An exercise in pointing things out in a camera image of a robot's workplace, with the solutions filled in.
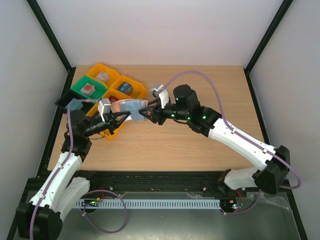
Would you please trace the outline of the pink leather card holder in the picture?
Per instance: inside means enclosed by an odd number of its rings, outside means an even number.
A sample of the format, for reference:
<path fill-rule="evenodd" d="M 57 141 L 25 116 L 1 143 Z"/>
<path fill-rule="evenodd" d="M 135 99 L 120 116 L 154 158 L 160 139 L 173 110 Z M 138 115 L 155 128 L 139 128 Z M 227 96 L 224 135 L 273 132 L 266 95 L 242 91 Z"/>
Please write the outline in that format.
<path fill-rule="evenodd" d="M 122 99 L 111 104 L 113 113 L 130 112 L 130 115 L 124 120 L 127 121 L 144 121 L 146 118 L 139 113 L 139 110 L 148 107 L 148 101 L 145 99 Z"/>

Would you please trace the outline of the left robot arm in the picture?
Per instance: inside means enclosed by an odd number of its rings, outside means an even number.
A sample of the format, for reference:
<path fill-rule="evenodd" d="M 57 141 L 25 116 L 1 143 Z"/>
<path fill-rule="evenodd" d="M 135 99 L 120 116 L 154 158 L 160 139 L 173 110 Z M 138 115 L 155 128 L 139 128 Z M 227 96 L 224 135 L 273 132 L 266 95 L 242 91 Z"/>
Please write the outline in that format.
<path fill-rule="evenodd" d="M 87 157 L 90 136 L 103 130 L 113 132 L 130 112 L 112 111 L 90 117 L 81 110 L 67 113 L 67 131 L 58 161 L 38 192 L 16 209 L 18 235 L 29 240 L 56 240 L 63 222 L 76 202 L 90 190 L 88 176 L 77 176 Z"/>

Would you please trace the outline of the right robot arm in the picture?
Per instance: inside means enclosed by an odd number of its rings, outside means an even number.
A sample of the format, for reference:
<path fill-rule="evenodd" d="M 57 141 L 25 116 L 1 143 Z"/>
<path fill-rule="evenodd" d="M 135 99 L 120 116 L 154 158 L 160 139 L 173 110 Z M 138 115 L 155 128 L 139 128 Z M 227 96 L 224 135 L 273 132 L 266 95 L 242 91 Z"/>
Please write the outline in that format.
<path fill-rule="evenodd" d="M 162 85 L 151 91 L 155 99 L 138 111 L 140 115 L 158 125 L 167 119 L 185 121 L 192 131 L 223 143 L 253 164 L 250 168 L 225 170 L 217 181 L 222 195 L 255 187 L 268 194 L 278 192 L 289 173 L 290 151 L 286 147 L 275 148 L 237 129 L 219 112 L 202 106 L 196 92 L 187 84 L 173 90 L 175 103 Z"/>

